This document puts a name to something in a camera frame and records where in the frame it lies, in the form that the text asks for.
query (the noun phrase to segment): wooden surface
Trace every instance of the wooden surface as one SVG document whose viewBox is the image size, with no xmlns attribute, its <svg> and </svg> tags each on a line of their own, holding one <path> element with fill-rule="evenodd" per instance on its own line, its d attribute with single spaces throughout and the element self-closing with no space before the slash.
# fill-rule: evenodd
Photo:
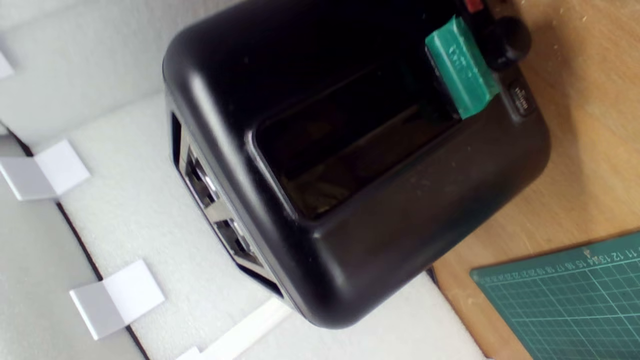
<svg viewBox="0 0 640 360">
<path fill-rule="evenodd" d="M 640 228 L 640 1 L 495 0 L 534 45 L 521 68 L 552 134 L 544 174 L 440 259 L 440 285 L 489 357 L 530 359 L 469 270 Z"/>
</svg>

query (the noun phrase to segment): white paper tab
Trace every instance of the white paper tab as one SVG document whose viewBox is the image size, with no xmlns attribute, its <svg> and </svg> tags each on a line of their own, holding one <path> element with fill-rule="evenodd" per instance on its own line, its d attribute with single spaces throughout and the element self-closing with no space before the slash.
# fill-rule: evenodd
<svg viewBox="0 0 640 360">
<path fill-rule="evenodd" d="M 66 140 L 32 158 L 0 158 L 0 172 L 18 200 L 55 198 L 91 176 Z"/>
<path fill-rule="evenodd" d="M 202 353 L 203 360 L 233 360 L 287 318 L 292 310 L 271 298 Z"/>
<path fill-rule="evenodd" d="M 200 351 L 196 347 L 192 347 L 189 351 L 180 355 L 176 360 L 203 360 Z"/>
<path fill-rule="evenodd" d="M 123 329 L 164 302 L 160 287 L 142 260 L 69 294 L 95 340 Z"/>
<path fill-rule="evenodd" d="M 9 61 L 0 53 L 0 79 L 8 78 L 13 75 L 14 71 Z"/>
</svg>

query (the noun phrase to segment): green cutting mat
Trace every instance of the green cutting mat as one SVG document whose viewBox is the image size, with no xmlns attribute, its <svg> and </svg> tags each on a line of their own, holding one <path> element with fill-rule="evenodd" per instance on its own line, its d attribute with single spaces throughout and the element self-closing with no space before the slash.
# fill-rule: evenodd
<svg viewBox="0 0 640 360">
<path fill-rule="evenodd" d="M 640 233 L 470 274 L 535 360 L 640 359 Z"/>
</svg>

